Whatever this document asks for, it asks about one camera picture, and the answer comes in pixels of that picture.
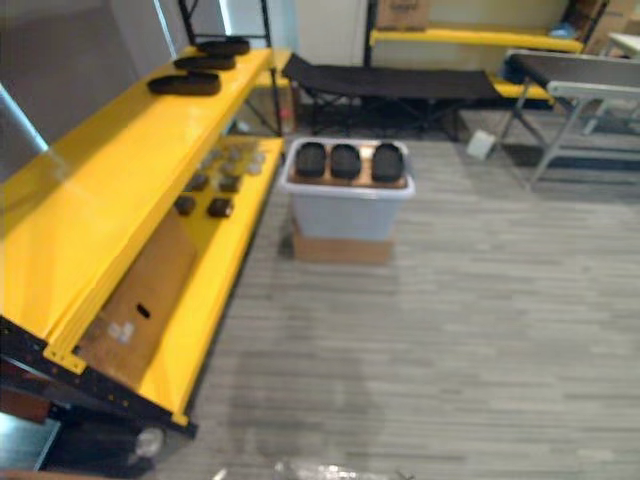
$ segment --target black oval tray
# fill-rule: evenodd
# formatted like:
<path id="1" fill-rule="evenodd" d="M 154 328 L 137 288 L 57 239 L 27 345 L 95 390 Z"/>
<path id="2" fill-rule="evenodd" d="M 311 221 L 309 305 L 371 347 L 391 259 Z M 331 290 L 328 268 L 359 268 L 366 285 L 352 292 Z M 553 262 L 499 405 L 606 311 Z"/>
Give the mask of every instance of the black oval tray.
<path id="1" fill-rule="evenodd" d="M 397 182 L 404 175 L 404 157 L 393 143 L 378 145 L 371 163 L 371 178 L 374 182 Z"/>
<path id="2" fill-rule="evenodd" d="M 228 55 L 183 57 L 174 61 L 173 65 L 180 70 L 232 70 L 236 66 L 236 59 Z"/>
<path id="3" fill-rule="evenodd" d="M 209 55 L 244 55 L 249 53 L 249 41 L 242 37 L 227 37 L 198 43 L 196 48 Z"/>
<path id="4" fill-rule="evenodd" d="M 173 95 L 215 95 L 222 85 L 215 73 L 188 72 L 187 75 L 166 75 L 147 82 L 153 93 Z"/>
<path id="5" fill-rule="evenodd" d="M 320 178 L 324 175 L 327 152 L 318 142 L 307 142 L 296 152 L 296 175 L 305 178 Z"/>
<path id="6" fill-rule="evenodd" d="M 331 176 L 353 180 L 360 175 L 360 152 L 353 145 L 341 143 L 331 149 Z"/>

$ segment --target translucent plastic bin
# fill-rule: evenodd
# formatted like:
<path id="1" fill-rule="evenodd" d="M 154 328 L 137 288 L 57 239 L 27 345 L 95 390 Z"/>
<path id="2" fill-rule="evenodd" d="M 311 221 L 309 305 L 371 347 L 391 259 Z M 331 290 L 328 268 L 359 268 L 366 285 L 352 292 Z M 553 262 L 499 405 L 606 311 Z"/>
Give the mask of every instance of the translucent plastic bin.
<path id="1" fill-rule="evenodd" d="M 405 188 L 365 188 L 332 185 L 308 185 L 289 181 L 295 168 L 296 151 L 306 142 L 332 146 L 349 144 L 363 152 L 373 152 L 381 143 L 393 143 L 404 156 Z M 289 149 L 279 179 L 279 188 L 291 194 L 293 215 L 301 233 L 316 238 L 352 238 L 387 240 L 391 236 L 396 212 L 404 201 L 415 195 L 415 184 L 409 173 L 409 151 L 400 142 L 329 138 L 300 138 Z"/>

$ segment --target clear plastic bag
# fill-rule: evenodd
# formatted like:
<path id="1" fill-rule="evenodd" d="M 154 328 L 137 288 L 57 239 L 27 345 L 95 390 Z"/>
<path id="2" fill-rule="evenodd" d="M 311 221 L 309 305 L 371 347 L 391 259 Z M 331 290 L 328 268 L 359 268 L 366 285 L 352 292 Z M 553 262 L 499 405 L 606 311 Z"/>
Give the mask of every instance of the clear plastic bag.
<path id="1" fill-rule="evenodd" d="M 390 480 L 384 475 L 357 472 L 337 465 L 281 461 L 275 466 L 274 480 Z"/>

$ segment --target yellow shelf beam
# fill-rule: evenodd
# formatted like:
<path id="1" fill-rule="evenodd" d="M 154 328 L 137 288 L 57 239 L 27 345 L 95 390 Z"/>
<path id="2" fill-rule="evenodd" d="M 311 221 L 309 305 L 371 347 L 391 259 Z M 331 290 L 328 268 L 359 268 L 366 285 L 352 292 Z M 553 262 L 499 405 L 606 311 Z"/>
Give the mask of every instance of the yellow shelf beam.
<path id="1" fill-rule="evenodd" d="M 244 138 L 229 137 L 222 142 L 246 141 Z M 198 248 L 198 258 L 138 392 L 173 412 L 174 421 L 181 425 L 187 423 L 184 409 L 244 259 L 283 144 L 279 138 L 260 140 L 259 148 L 266 156 L 262 173 L 243 176 L 240 192 L 230 195 L 234 203 L 231 217 L 207 216 L 206 208 L 213 197 L 207 189 L 193 195 L 196 209 L 184 218 Z"/>
<path id="2" fill-rule="evenodd" d="M 543 32 L 475 31 L 455 28 L 427 28 L 420 31 L 372 30 L 369 37 L 371 46 L 381 41 L 492 45 L 571 53 L 579 53 L 583 48 L 583 44 L 577 40 L 553 38 Z"/>
<path id="3" fill-rule="evenodd" d="M 211 97 L 156 96 L 146 78 L 2 185 L 3 315 L 48 341 L 48 358 L 82 370 L 75 343 L 270 57 L 238 56 Z"/>
<path id="4" fill-rule="evenodd" d="M 498 77 L 491 77 L 491 82 L 498 93 L 505 98 L 520 98 L 520 95 L 522 95 L 522 91 L 524 90 L 524 85 L 511 83 Z M 551 100 L 551 96 L 546 92 L 546 90 L 538 85 L 531 86 L 527 93 L 527 98 L 532 100 Z"/>

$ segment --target black cot fabric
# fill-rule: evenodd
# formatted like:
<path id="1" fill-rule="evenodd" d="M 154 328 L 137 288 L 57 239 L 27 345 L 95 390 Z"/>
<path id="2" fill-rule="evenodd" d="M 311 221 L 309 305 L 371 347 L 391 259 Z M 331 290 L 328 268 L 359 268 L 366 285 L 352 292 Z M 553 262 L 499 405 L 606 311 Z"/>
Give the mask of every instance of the black cot fabric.
<path id="1" fill-rule="evenodd" d="M 502 98 L 482 71 L 399 70 L 395 68 L 311 65 L 293 54 L 282 71 L 305 88 L 347 97 L 428 100 Z"/>
<path id="2" fill-rule="evenodd" d="M 549 82 L 567 82 L 640 89 L 640 62 L 631 60 L 517 53 L 509 62 L 545 88 Z"/>

